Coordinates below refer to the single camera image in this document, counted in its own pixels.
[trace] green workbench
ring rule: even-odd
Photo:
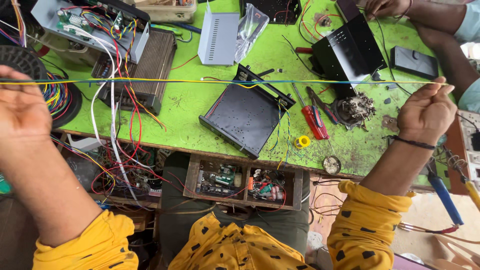
[[[333,1],[316,1],[305,15],[305,21],[314,24],[314,14],[316,12],[329,14],[339,14]],[[238,12],[239,4],[237,0],[216,0],[210,3],[212,12]],[[194,26],[201,28],[203,23],[206,4],[200,4],[195,13]],[[344,22],[341,17],[331,17],[332,23],[329,29],[340,27]],[[433,55],[432,52],[422,43],[415,28],[403,19],[400,23],[394,24],[394,19],[381,20],[382,29],[385,36],[386,48],[390,50],[393,46],[399,45],[419,52]],[[298,24],[290,25],[268,25],[261,36],[256,40],[248,56],[241,62],[242,65],[250,65],[251,71],[260,73],[265,70],[282,68],[283,73],[270,73],[265,76],[266,80],[316,80],[318,79],[312,73],[307,71],[297,56],[291,51],[288,43],[282,35],[289,39],[295,47],[309,47],[298,32]],[[375,21],[369,22],[377,44],[382,53],[382,36],[378,24]],[[326,27],[317,27],[319,32],[326,31]],[[184,31],[184,38],[188,38],[188,31]],[[195,56],[198,49],[200,35],[194,33],[193,40],[190,43],[178,43],[172,67],[177,67],[185,63],[188,59]],[[303,60],[308,62],[308,55],[300,55]],[[58,57],[50,52],[47,59],[60,62]],[[90,78],[91,68],[87,66],[63,64],[70,78]],[[222,80],[231,80],[236,74],[237,66],[231,67],[213,67],[203,66],[197,57],[188,64],[172,70],[169,79],[200,80],[205,76],[211,76]],[[403,72],[393,71],[398,81],[425,81]],[[383,80],[392,80],[388,69],[380,71]],[[77,84],[78,87],[91,98],[97,90],[95,84]],[[422,84],[403,85],[408,91],[413,92]],[[290,83],[275,84],[276,88],[285,94],[292,94],[297,99],[297,95]],[[310,103],[306,86],[311,86],[316,92],[328,87],[327,84],[300,84],[297,87],[307,104]],[[401,107],[408,95],[400,88],[386,90],[386,85],[359,85],[357,90],[365,92],[368,97],[373,98],[374,106],[377,109],[375,116],[371,121],[366,122],[368,132],[360,128],[354,128],[347,131],[343,125],[333,125],[324,116],[324,122],[330,135],[330,142],[336,152],[336,155],[342,163],[342,176],[365,176],[383,152],[387,148],[387,141],[382,136],[394,134],[394,132],[382,127],[384,115],[397,117],[397,107]],[[200,84],[200,83],[168,83],[162,101],[162,110],[158,117],[167,126],[167,132],[163,130],[147,114],[142,114],[142,138],[141,142],[147,145],[176,149],[185,152],[203,153],[207,155],[231,155],[246,158],[238,150],[222,139],[214,135],[211,131],[199,124],[198,116],[205,115],[212,104],[217,100],[224,84]],[[323,92],[320,97],[326,103],[334,100],[335,94],[332,88]],[[390,104],[384,104],[384,100],[390,98]],[[93,136],[92,119],[90,115],[91,103],[84,99],[82,109],[78,116],[63,126],[61,129],[67,133]],[[95,101],[95,117],[98,131],[101,135],[109,137],[111,110],[100,100]],[[302,158],[291,153],[288,156],[288,164],[291,166],[301,166],[312,169],[322,169],[322,161],[325,156],[332,155],[332,150],[326,140],[316,140],[313,137],[304,116],[301,113],[300,103],[293,106],[290,111],[291,116],[291,134],[293,138],[307,135],[312,139],[312,143],[307,148],[298,150]],[[119,138],[129,139],[128,119],[130,112],[122,111],[122,128]],[[287,149],[287,118],[282,118],[280,140],[274,151],[268,151],[276,141],[276,129],[268,139],[264,148],[260,152],[259,160],[267,163],[278,164]],[[133,122],[133,134],[138,138],[139,128],[138,120]]]

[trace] black bracelet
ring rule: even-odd
[[[397,140],[397,141],[408,143],[408,144],[411,144],[413,146],[418,146],[418,147],[425,148],[425,149],[428,149],[428,150],[435,150],[435,148],[437,148],[436,146],[429,145],[429,144],[426,144],[426,143],[419,143],[419,142],[416,142],[416,141],[404,140],[397,135],[388,135],[388,136],[382,137],[382,139],[385,139],[385,138],[391,138],[391,139],[394,139],[394,140]]]

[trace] red handle screwdriver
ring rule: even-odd
[[[301,109],[301,112],[305,116],[305,120],[307,121],[308,126],[313,132],[313,135],[317,140],[323,140],[323,139],[328,139],[330,136],[327,133],[327,129],[325,128],[324,122],[320,118],[320,113],[318,110],[314,109],[312,106],[307,106],[305,105],[305,102],[301,98],[301,95],[295,86],[294,83],[292,83],[293,88],[295,89],[295,92],[299,96],[300,102],[302,103],[303,108]]]

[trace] gray metal cover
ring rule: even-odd
[[[207,2],[198,56],[204,65],[233,65],[239,27],[238,12],[212,13]]]
[[[35,6],[32,9],[32,15],[38,21],[38,23],[45,29],[45,31],[74,40],[85,46],[97,49],[99,51],[105,51],[105,49],[98,44],[94,39],[83,40],[81,37],[74,35],[68,31],[58,29],[57,23],[60,21],[57,16],[57,10],[60,8],[68,8],[73,6],[71,3],[68,3],[63,0],[38,0]],[[80,15],[81,9],[71,9],[72,14]],[[143,33],[137,32],[135,35],[135,41],[133,42],[132,49],[130,50],[131,61],[135,64],[138,63],[140,57],[142,56],[145,44],[148,39],[148,25],[145,26]],[[101,38],[105,41],[110,42],[113,45],[112,38],[105,32],[94,29],[92,35],[97,38]],[[132,41],[133,32],[125,34],[121,40],[118,40],[117,43],[122,44],[125,48],[130,46]],[[112,53],[112,56],[116,56],[117,52],[114,48],[104,44],[105,47]],[[120,56],[124,58],[126,51],[119,46]]]

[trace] person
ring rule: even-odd
[[[462,110],[480,113],[480,75],[460,45],[480,42],[480,0],[455,5],[426,0],[367,0],[367,19],[385,16],[410,18],[423,43],[437,56],[453,95]]]
[[[0,78],[30,80],[7,66],[0,66]],[[402,107],[402,139],[435,145],[452,123],[456,106],[448,94],[454,87],[443,77],[433,82]],[[132,220],[102,211],[90,198],[52,143],[51,124],[36,85],[0,85],[0,172],[38,226],[33,268],[136,269],[138,258],[126,238],[133,234]],[[327,239],[335,269],[392,267],[388,246],[400,213],[411,204],[408,189],[432,152],[395,140],[360,184],[339,183],[348,197]],[[173,153],[165,162],[165,179],[180,188],[188,161],[188,154]],[[169,269],[312,269],[303,258],[310,184],[309,174],[303,176],[300,211],[263,209],[245,221],[164,183],[159,228]]]

